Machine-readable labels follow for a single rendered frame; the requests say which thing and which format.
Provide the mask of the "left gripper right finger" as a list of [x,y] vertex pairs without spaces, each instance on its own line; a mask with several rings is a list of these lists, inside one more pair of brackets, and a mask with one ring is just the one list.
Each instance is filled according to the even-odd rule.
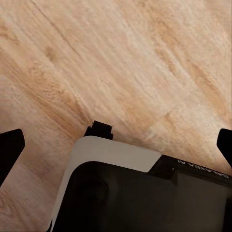
[[232,130],[220,129],[217,138],[217,147],[232,167]]

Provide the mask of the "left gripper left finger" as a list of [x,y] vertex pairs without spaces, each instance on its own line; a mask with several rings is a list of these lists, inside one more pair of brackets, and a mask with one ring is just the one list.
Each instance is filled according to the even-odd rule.
[[25,147],[21,129],[0,134],[0,187]]

